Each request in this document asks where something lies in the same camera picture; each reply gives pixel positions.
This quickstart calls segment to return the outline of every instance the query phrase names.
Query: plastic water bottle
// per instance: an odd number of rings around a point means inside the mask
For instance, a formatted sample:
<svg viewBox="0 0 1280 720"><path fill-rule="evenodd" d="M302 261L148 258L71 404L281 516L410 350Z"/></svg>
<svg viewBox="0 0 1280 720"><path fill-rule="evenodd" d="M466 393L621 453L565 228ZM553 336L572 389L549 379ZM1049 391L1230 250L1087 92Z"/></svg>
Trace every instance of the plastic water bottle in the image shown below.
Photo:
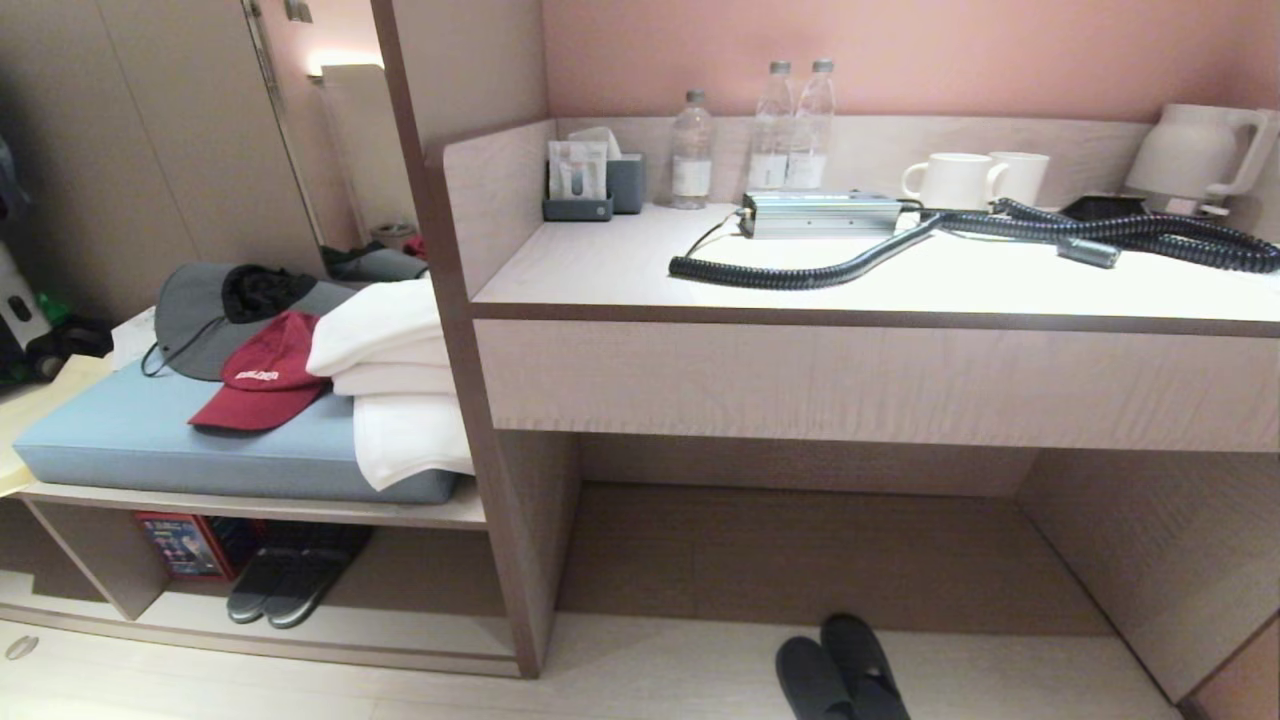
<svg viewBox="0 0 1280 720"><path fill-rule="evenodd" d="M800 95L787 159L788 190L822 187L831 147L831 122L836 117L836 90L831 83L835 69L836 63L831 60L814 60L813 77Z"/></svg>
<svg viewBox="0 0 1280 720"><path fill-rule="evenodd" d="M703 108L707 94L690 90L687 105L676 115L671 142L672 206L698 210L712 192L712 114Z"/></svg>
<svg viewBox="0 0 1280 720"><path fill-rule="evenodd" d="M778 190L786 183L792 113L791 63L774 60L769 63L769 82L755 104L751 169L746 178L749 190Z"/></svg>

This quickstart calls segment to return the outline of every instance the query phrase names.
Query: bench cushion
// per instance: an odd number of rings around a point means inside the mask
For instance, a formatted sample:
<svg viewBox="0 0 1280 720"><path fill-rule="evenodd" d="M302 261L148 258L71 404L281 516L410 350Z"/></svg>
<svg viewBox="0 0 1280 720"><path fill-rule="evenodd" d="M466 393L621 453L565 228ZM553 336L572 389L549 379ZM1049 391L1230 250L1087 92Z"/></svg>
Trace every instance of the bench cushion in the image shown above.
<svg viewBox="0 0 1280 720"><path fill-rule="evenodd" d="M332 393L266 433L188 425L220 387L168 369L147 378L133 364L36 423L14 450L45 483L197 495L440 503L463 477L428 470L375 491L356 465L352 398Z"/></svg>

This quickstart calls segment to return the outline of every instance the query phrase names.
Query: white mug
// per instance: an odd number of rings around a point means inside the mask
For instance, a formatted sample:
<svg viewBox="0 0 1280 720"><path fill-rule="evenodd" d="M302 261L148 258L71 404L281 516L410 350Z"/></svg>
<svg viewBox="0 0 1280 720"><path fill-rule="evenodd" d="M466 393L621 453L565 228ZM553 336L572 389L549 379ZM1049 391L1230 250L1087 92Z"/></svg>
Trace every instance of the white mug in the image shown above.
<svg viewBox="0 0 1280 720"><path fill-rule="evenodd" d="M1039 199L1041 184L1044 183L1044 172L1048 170L1048 155L1001 151L992 152L991 156L997 163L1009 165L996 183L995 199L1007 197L1034 206Z"/></svg>
<svg viewBox="0 0 1280 720"><path fill-rule="evenodd" d="M1009 169L991 155L934 152L928 163L911 165L902 173L902 192L925 208L946 210L986 210L995 200L996 183ZM911 190L913 176L924 173L919 190Z"/></svg>

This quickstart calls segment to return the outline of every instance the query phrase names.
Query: white towel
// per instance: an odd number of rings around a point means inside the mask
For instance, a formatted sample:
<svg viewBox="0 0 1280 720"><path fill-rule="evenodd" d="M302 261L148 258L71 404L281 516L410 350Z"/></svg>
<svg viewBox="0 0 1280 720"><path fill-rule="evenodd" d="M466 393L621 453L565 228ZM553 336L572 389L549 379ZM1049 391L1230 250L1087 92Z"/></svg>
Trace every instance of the white towel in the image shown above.
<svg viewBox="0 0 1280 720"><path fill-rule="evenodd" d="M440 313L430 278L374 283L316 323L307 372L333 377L370 355L422 341L444 348ZM434 357L448 364L448 355Z"/></svg>
<svg viewBox="0 0 1280 720"><path fill-rule="evenodd" d="M431 469L475 474L457 397L357 397L355 425L356 464L374 489Z"/></svg>
<svg viewBox="0 0 1280 720"><path fill-rule="evenodd" d="M419 340L378 352L370 352L360 360L364 363L404 363L410 365L449 366L449 351L444 348L443 337Z"/></svg>
<svg viewBox="0 0 1280 720"><path fill-rule="evenodd" d="M361 363L333 377L335 395L457 395L453 372L433 365L404 363Z"/></svg>

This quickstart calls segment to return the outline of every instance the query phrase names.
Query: white floor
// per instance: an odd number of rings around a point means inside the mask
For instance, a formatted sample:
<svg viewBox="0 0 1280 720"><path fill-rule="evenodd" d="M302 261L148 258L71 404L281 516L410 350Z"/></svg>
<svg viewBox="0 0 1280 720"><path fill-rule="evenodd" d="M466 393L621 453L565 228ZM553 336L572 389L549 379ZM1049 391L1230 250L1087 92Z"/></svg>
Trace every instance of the white floor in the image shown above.
<svg viewBox="0 0 1280 720"><path fill-rule="evenodd" d="M788 720L773 652L812 628L562 615L539 682L186 650L0 621L0 720ZM915 720L1179 720L1114 638L883 633Z"/></svg>

